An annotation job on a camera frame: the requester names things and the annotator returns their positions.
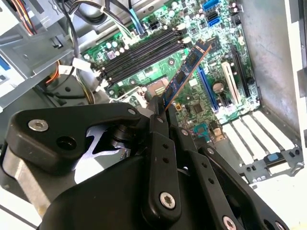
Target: white pci slot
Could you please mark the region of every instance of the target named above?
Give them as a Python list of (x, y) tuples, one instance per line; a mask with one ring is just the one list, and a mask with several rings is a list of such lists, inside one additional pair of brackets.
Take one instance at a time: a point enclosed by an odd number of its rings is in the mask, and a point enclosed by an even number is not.
[(230, 64), (227, 61), (225, 61), (225, 62), (222, 63), (222, 68), (223, 68), (223, 72), (224, 72), (224, 75), (225, 75), (231, 96), (234, 100), (234, 103), (240, 104), (241, 97), (240, 97), (240, 94), (239, 94), (239, 90), (236, 87), (235, 79), (234, 79), (234, 76), (232, 74)]

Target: blue pcie slot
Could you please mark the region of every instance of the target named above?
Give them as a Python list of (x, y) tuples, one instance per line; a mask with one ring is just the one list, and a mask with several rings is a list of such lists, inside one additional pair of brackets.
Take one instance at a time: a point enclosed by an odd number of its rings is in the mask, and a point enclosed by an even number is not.
[(217, 105), (217, 101), (214, 97), (214, 94), (211, 90), (211, 87), (210, 87), (210, 84), (208, 82), (208, 79), (206, 77), (206, 74), (205, 72), (203, 71), (203, 69), (201, 67), (197, 67), (197, 72), (200, 76), (200, 79), (201, 79), (201, 82), (205, 88), (205, 91), (207, 92), (207, 95), (209, 96), (209, 100), (210, 100), (210, 103), (212, 105), (212, 108), (214, 111), (217, 111), (219, 109), (218, 105)]
[(209, 0), (202, 5), (204, 11), (207, 11), (214, 7), (216, 4), (220, 3), (220, 0)]
[(218, 24), (221, 21), (220, 17), (216, 17), (214, 19), (212, 19), (211, 21), (208, 21), (208, 25), (209, 27), (214, 26), (215, 24)]

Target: motherboard chip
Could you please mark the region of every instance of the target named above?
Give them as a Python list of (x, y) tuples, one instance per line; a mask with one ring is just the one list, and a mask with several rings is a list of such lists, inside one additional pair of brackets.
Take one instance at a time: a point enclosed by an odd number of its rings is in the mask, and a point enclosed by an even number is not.
[(200, 28), (201, 28), (201, 29), (206, 28), (206, 23), (205, 23), (205, 22), (201, 22), (201, 23), (200, 23)]
[(197, 55), (195, 53), (192, 53), (190, 58), (187, 60), (187, 63), (191, 66), (195, 65), (195, 61), (197, 60)]
[(196, 28), (191, 29), (191, 33), (192, 33), (193, 35), (196, 34), (196, 33), (197, 33), (197, 29), (196, 29)]
[(201, 104), (199, 104), (199, 103), (193, 105), (193, 108), (194, 108), (194, 110), (195, 110), (195, 112), (196, 112), (197, 114), (199, 114), (200, 112), (203, 111), (203, 110), (202, 110), (202, 107), (201, 107)]
[(176, 76), (177, 83), (181, 84), (185, 76), (186, 76), (185, 73), (183, 71), (180, 71), (180, 73)]
[(207, 40), (209, 44), (211, 44), (211, 50), (209, 51), (210, 54), (215, 53), (219, 49), (221, 49), (221, 44), (218, 36), (212, 37), (209, 40)]
[(173, 94), (173, 88), (169, 87), (167, 91), (165, 92), (165, 98), (169, 99), (172, 96), (172, 94)]

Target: sata port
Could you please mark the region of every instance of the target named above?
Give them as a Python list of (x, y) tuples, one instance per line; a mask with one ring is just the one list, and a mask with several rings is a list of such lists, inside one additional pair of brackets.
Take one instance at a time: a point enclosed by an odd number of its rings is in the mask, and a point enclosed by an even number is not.
[(217, 12), (212, 12), (207, 16), (207, 21), (211, 21), (212, 19), (218, 17), (219, 15), (217, 14)]

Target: black robotic arm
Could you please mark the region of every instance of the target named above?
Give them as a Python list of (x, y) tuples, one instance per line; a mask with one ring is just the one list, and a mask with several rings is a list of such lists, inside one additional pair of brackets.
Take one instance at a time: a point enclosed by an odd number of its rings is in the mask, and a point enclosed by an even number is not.
[[(119, 149), (130, 156), (74, 182), (80, 159)], [(21, 111), (1, 165), (42, 216), (39, 230), (288, 230), (214, 148), (196, 149), (159, 97), (139, 111), (126, 103)]]

